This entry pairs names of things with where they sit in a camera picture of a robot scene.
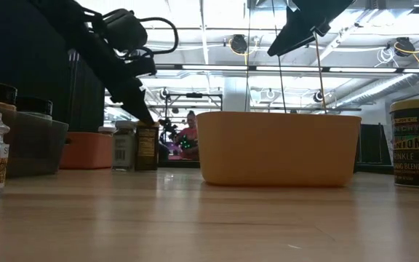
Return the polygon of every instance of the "orange bin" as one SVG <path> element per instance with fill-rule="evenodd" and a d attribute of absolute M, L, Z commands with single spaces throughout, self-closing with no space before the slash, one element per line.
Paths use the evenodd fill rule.
<path fill-rule="evenodd" d="M 220 186 L 344 186 L 361 118 L 312 114 L 199 114 L 201 173 Z"/>
<path fill-rule="evenodd" d="M 113 137 L 92 132 L 68 132 L 61 169 L 98 169 L 113 165 Z"/>

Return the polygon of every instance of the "cable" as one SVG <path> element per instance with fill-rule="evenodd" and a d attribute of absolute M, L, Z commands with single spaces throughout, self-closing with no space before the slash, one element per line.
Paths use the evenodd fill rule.
<path fill-rule="evenodd" d="M 250 46 L 250 29 L 252 26 L 252 12 L 251 10 L 248 11 L 248 47 Z M 245 108 L 244 110 L 247 110 L 247 101 L 248 101 L 248 95 L 250 93 L 250 86 L 248 85 L 248 57 L 245 55 L 245 65 L 247 66 L 247 87 L 245 88 Z"/>
<path fill-rule="evenodd" d="M 276 12 L 274 11 L 274 0 L 271 0 L 271 5 L 273 7 L 274 30 L 276 32 L 277 37 Z M 277 62 L 279 64 L 279 76 L 281 78 L 282 105 L 284 106 L 284 113 L 287 114 L 287 108 L 285 107 L 284 82 L 282 81 L 281 58 L 279 56 L 277 56 Z"/>
<path fill-rule="evenodd" d="M 416 56 L 416 54 L 413 54 L 413 56 L 415 57 L 415 59 L 418 61 L 419 63 L 419 58 Z"/>
<path fill-rule="evenodd" d="M 174 46 L 169 50 L 153 51 L 153 54 L 155 54 L 155 55 L 169 54 L 169 53 L 174 52 L 177 49 L 177 46 L 179 45 L 179 35 L 177 33 L 177 28 L 175 27 L 175 25 L 173 23 L 171 23 L 171 21 L 169 21 L 168 19 L 162 18 L 162 17 L 148 17 L 148 18 L 139 19 L 139 21 L 140 22 L 162 21 L 162 22 L 168 24 L 172 28 L 172 30 L 174 31 Z"/>
<path fill-rule="evenodd" d="M 323 97 L 323 108 L 324 108 L 324 114 L 327 114 L 326 97 L 324 96 L 323 76 L 322 76 L 322 72 L 321 72 L 321 59 L 319 59 L 318 34 L 315 32 L 314 36 L 315 36 L 314 39 L 316 41 L 316 56 L 318 57 L 319 83 L 321 84 L 321 95 Z"/>
<path fill-rule="evenodd" d="M 408 50 L 400 49 L 400 48 L 397 47 L 397 44 L 398 44 L 398 42 L 396 42 L 394 44 L 394 48 L 399 50 L 400 52 L 404 52 L 404 53 L 407 53 L 407 54 L 419 54 L 419 51 L 408 51 Z"/>

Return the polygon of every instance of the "wooden table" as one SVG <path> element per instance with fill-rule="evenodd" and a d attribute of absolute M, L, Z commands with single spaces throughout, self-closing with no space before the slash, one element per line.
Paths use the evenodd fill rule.
<path fill-rule="evenodd" d="M 419 261 L 419 189 L 224 188 L 198 170 L 9 180 L 0 261 Z"/>

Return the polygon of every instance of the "metal rod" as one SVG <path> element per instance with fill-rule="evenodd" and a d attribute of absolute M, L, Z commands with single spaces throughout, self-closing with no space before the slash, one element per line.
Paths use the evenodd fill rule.
<path fill-rule="evenodd" d="M 315 32 L 314 34 L 314 39 L 316 41 L 316 56 L 318 57 L 318 72 L 319 72 L 319 83 L 321 85 L 321 96 L 322 96 L 322 100 L 323 100 L 323 109 L 324 109 L 324 113 L 327 114 L 327 109 L 326 109 L 326 96 L 324 95 L 324 86 L 323 86 L 323 76 L 321 73 L 321 59 L 319 57 L 319 44 L 318 44 L 318 34 Z"/>
<path fill-rule="evenodd" d="M 119 108 L 121 105 L 105 105 L 105 107 L 111 108 Z M 166 106 L 160 105 L 148 105 L 149 108 L 166 108 Z M 220 109 L 220 106 L 167 106 L 167 108 L 197 108 L 197 109 Z M 268 107 L 268 106 L 252 106 L 251 109 L 258 109 L 258 110 L 284 110 L 283 107 Z M 304 111 L 320 111 L 323 108 L 301 108 L 301 107 L 287 107 L 289 110 L 304 110 Z M 328 111 L 361 111 L 361 108 L 328 108 Z"/>

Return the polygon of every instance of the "ceiling pipe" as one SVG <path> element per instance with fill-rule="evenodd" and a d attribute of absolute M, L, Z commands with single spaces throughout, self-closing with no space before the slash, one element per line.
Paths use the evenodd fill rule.
<path fill-rule="evenodd" d="M 204 0 L 200 0 L 200 15 L 201 15 L 201 43 L 203 46 L 203 58 L 204 64 L 208 65 L 210 63 L 208 55 L 208 42 L 207 42 L 207 25 L 204 22 Z"/>
<path fill-rule="evenodd" d="M 418 64 L 414 63 L 410 67 L 417 67 Z M 352 104 L 364 104 L 378 98 L 382 98 L 393 92 L 397 92 L 404 88 L 410 87 L 419 82 L 418 74 L 401 74 L 390 79 L 377 80 L 367 86 L 352 92 L 351 94 L 339 99 L 329 106 L 335 105 L 336 107 L 344 107 Z"/>
<path fill-rule="evenodd" d="M 357 19 L 356 22 L 339 32 L 339 34 L 329 43 L 327 46 L 322 50 L 321 54 L 319 55 L 319 61 L 323 61 L 326 56 L 330 55 L 334 49 L 338 48 L 340 44 L 342 44 L 351 34 L 353 34 L 360 26 L 360 23 L 368 23 L 371 21 L 376 15 L 379 14 L 379 11 L 374 10 L 365 10 Z M 315 59 L 314 62 L 310 64 L 310 66 L 318 65 L 318 58 Z"/>

